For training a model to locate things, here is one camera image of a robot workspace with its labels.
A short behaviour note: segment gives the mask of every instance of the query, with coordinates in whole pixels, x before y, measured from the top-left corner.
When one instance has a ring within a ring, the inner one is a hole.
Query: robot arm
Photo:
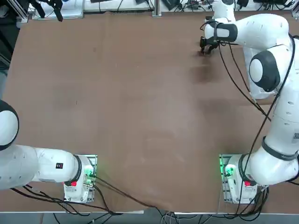
[[[219,42],[235,43],[257,50],[249,66],[252,81],[264,91],[276,91],[281,87],[290,66],[293,46],[289,26],[285,18],[274,14],[257,14],[239,21],[233,16],[233,3],[220,0],[216,3],[214,17],[206,21],[205,36],[201,38],[202,52],[210,53]],[[228,184],[234,203],[249,203],[254,198],[256,186],[272,185],[290,180],[299,171],[299,77],[295,58],[277,100],[271,127],[260,148],[249,158],[234,155],[230,158]]]
[[[35,182],[63,182],[68,201],[93,199],[95,174],[89,158],[69,152],[13,144],[19,131],[16,111],[0,100],[0,190]]]

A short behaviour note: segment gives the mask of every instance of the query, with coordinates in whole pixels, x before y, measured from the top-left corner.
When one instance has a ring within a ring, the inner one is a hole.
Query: cable
[[[31,195],[28,195],[28,194],[25,194],[24,192],[21,192],[15,188],[11,188],[11,190],[13,190],[14,192],[24,196],[24,197],[27,197],[27,198],[31,198],[31,199],[36,199],[36,200],[39,200],[39,201],[43,201],[43,202],[50,202],[50,203],[56,203],[55,201],[50,201],[50,200],[47,200],[47,199],[43,199],[43,198],[39,198],[39,197],[34,197],[34,196],[31,196]],[[78,203],[78,202],[67,202],[68,204],[80,204],[80,205],[83,205],[83,206],[86,206],[86,207],[90,207],[90,208],[96,208],[96,209],[101,209],[101,210],[105,210],[105,208],[103,207],[100,207],[100,206],[95,206],[95,205],[90,205],[90,204],[86,204],[86,203]]]
[[[106,201],[105,201],[105,199],[104,199],[104,195],[103,195],[102,191],[101,191],[96,185],[94,185],[93,187],[94,187],[94,188],[99,192],[99,194],[101,195],[101,198],[102,198],[102,200],[103,200],[104,206],[105,206],[106,210],[108,211],[108,213],[109,213],[111,216],[119,216],[119,215],[122,215],[122,213],[115,213],[115,212],[111,211],[111,210],[108,208],[108,206],[107,206],[107,203],[106,203]]]
[[[293,181],[287,181],[287,182],[299,186],[299,183],[295,183],[295,182],[293,182]]]
[[[123,1],[123,0],[121,0],[119,6],[117,7],[117,12],[118,12],[118,10],[120,9],[120,6],[121,6],[121,4],[122,4],[122,1]]]
[[[252,154],[254,145],[255,145],[255,143],[256,143],[256,141],[257,141],[257,139],[258,139],[258,137],[259,137],[259,135],[260,135],[260,133],[261,133],[261,131],[262,131],[262,129],[263,129],[265,123],[266,123],[267,117],[269,116],[269,114],[270,114],[270,112],[271,112],[271,110],[272,110],[272,108],[273,108],[275,102],[277,101],[278,97],[280,96],[280,93],[281,93],[281,91],[282,91],[282,89],[283,89],[283,87],[284,87],[284,85],[285,85],[285,82],[286,82],[288,76],[289,76],[289,73],[290,73],[290,70],[291,70],[291,67],[292,67],[292,64],[293,64],[293,61],[294,61],[294,57],[295,57],[295,41],[294,41],[294,38],[292,37],[291,34],[289,34],[289,37],[290,37],[290,39],[291,39],[291,41],[292,41],[292,56],[291,56],[290,64],[289,64],[288,70],[287,70],[287,72],[286,72],[286,74],[285,74],[285,78],[284,78],[284,80],[283,80],[283,82],[282,82],[282,84],[281,84],[281,87],[279,88],[279,90],[278,90],[278,92],[277,92],[277,95],[275,96],[275,98],[274,98],[272,104],[270,105],[270,108],[269,108],[269,110],[268,110],[268,112],[267,112],[267,116],[264,118],[264,120],[263,120],[263,122],[262,122],[262,125],[261,125],[261,127],[259,128],[259,130],[258,130],[258,132],[257,132],[257,134],[256,134],[256,137],[254,138],[254,141],[253,141],[253,143],[252,143],[251,149],[250,149],[250,151],[249,151],[249,153],[248,153],[248,157],[247,157],[247,160],[246,160],[246,163],[245,163],[244,172],[246,171],[246,168],[247,168],[247,165],[248,165],[250,156],[251,156],[251,154]],[[241,204],[243,182],[244,182],[244,180],[242,179],[242,183],[241,183],[241,191],[240,191],[240,197],[239,197],[240,200],[239,200],[239,203],[238,203],[237,211],[236,211],[236,213],[234,214],[235,216],[238,215],[238,210],[239,210],[239,208],[240,208],[240,204]]]
[[[102,224],[108,222],[109,219],[111,219],[112,216],[109,216],[104,222],[102,222]]]
[[[102,217],[104,217],[104,216],[106,216],[106,215],[109,215],[109,213],[106,213],[106,214],[104,214],[104,215],[101,215],[101,216],[99,216],[99,217],[93,219],[92,221],[90,221],[90,222],[88,222],[88,223],[86,223],[86,224],[94,223],[96,220],[98,220],[98,219],[100,219],[100,218],[102,218]]]
[[[244,83],[244,85],[245,85],[245,87],[246,87],[248,93],[250,93],[249,87],[247,86],[246,81],[245,81],[245,79],[244,79],[244,76],[243,76],[243,74],[242,74],[242,72],[241,72],[241,70],[240,70],[240,68],[239,68],[239,66],[238,66],[237,61],[235,60],[235,56],[234,56],[234,53],[233,53],[231,44],[228,43],[228,45],[229,45],[230,53],[231,53],[231,55],[232,55],[232,58],[233,58],[233,60],[234,60],[234,63],[235,63],[235,65],[236,65],[236,67],[237,67],[237,69],[238,69],[238,71],[239,71],[239,73],[240,73],[240,76],[241,76],[242,80],[243,80],[243,83]],[[255,102],[255,105],[256,105],[256,108],[257,108],[260,112],[262,112],[262,114],[263,114],[264,116],[266,116],[266,112],[262,109],[262,107],[261,107],[257,102]]]
[[[263,7],[263,3],[261,4],[261,6],[257,9],[257,11],[259,11],[261,9],[261,7]]]
[[[263,112],[263,110],[260,110],[260,108],[254,103],[251,101],[251,99],[249,99],[246,94],[240,89],[240,87],[237,85],[237,83],[234,81],[233,77],[231,76],[230,72],[228,71],[228,67],[226,66],[225,64],[225,61],[224,61],[224,58],[223,58],[223,55],[222,55],[222,52],[221,52],[221,49],[220,49],[220,45],[219,45],[219,53],[220,53],[220,57],[221,57],[221,60],[223,62],[223,65],[226,69],[226,72],[228,73],[228,76],[229,78],[231,79],[231,81],[233,82],[233,84],[235,85],[235,87],[238,89],[238,91],[255,107],[257,108],[259,111],[261,111],[265,116],[266,116],[266,113]]]
[[[118,188],[114,187],[112,184],[108,183],[107,181],[105,181],[105,180],[103,180],[103,179],[101,179],[101,178],[99,178],[99,177],[97,177],[97,176],[95,176],[95,175],[90,175],[90,177],[95,177],[95,178],[97,178],[98,180],[102,181],[103,183],[105,183],[105,184],[108,185],[109,187],[111,187],[111,188],[113,188],[114,190],[118,191],[119,194],[121,194],[121,195],[123,195],[123,196],[126,196],[126,197],[132,199],[133,201],[135,201],[135,202],[137,202],[137,203],[143,205],[143,206],[146,206],[146,207],[149,207],[149,208],[155,208],[155,209],[157,209],[158,212],[160,213],[160,215],[163,216],[162,213],[160,212],[160,210],[159,210],[156,206],[153,206],[153,205],[144,203],[144,202],[142,202],[142,201],[139,201],[138,199],[132,197],[131,195],[125,193],[125,192],[122,191],[122,190],[119,190]]]
[[[213,6],[211,5],[211,3],[209,2],[209,0],[206,0],[207,1],[207,3],[209,4],[209,8],[212,10],[212,12],[214,11],[213,10]]]
[[[58,221],[58,219],[57,219],[55,213],[53,213],[53,215],[54,215],[54,218],[55,218],[56,222],[57,222],[58,224],[60,224],[60,222]]]
[[[58,202],[56,202],[56,203],[57,203],[59,206],[61,206],[63,209],[65,209],[68,213],[70,213],[70,214],[72,214],[72,215],[80,215],[80,216],[89,216],[89,215],[90,215],[90,214],[86,214],[86,215],[81,214],[81,213],[78,212],[72,205],[70,205],[69,202],[65,202],[65,201],[63,201],[63,200],[61,200],[61,199],[59,199],[59,198],[53,198],[53,197],[50,197],[49,195],[47,195],[46,193],[44,193],[44,192],[42,192],[42,191],[40,191],[40,193],[43,194],[43,195],[38,194],[38,193],[35,193],[35,192],[33,192],[32,190],[28,189],[26,186],[23,186],[23,188],[24,188],[25,190],[27,190],[28,192],[30,192],[31,194],[33,194],[33,195],[40,196],[40,197],[46,197],[46,198],[51,199],[51,200],[54,201],[54,202],[55,202],[55,201],[58,201]],[[75,211],[75,213],[70,212],[66,207],[64,207],[63,205],[61,205],[61,203],[65,203],[66,205],[69,205],[69,206]]]
[[[199,220],[198,220],[198,224],[200,224],[200,221],[202,219],[203,215],[200,216]]]
[[[41,18],[41,19],[44,19],[44,18],[49,17],[49,16],[52,15],[52,13],[54,12],[54,10],[53,10],[49,15],[47,15],[47,16],[45,16],[45,17],[42,18],[42,17],[40,17],[39,15],[35,14],[35,12],[32,11],[30,7],[29,7],[29,10],[30,10],[36,17]]]

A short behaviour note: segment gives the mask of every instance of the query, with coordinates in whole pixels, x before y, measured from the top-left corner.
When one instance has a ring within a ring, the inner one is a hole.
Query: wooden board
[[[247,152],[263,116],[233,86],[218,50],[198,54],[206,15],[30,21],[20,31],[4,94],[20,117],[17,143],[97,154],[99,175],[144,202],[171,211],[216,212],[218,155]],[[282,15],[299,33],[291,14]],[[243,88],[228,47],[222,51]],[[245,74],[242,48],[233,52]],[[37,187],[63,196],[61,184]],[[144,209],[102,189],[112,210]],[[264,212],[299,213],[297,191],[285,183],[271,186]],[[11,190],[0,197],[1,211],[61,210]],[[221,211],[234,211],[222,201]],[[94,204],[102,206],[99,195]]]

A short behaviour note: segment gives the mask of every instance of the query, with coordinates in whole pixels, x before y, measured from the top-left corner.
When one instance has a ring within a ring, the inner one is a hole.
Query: white cable
[[[171,216],[172,216],[172,213],[170,213],[170,216],[169,216],[169,224],[171,224]]]

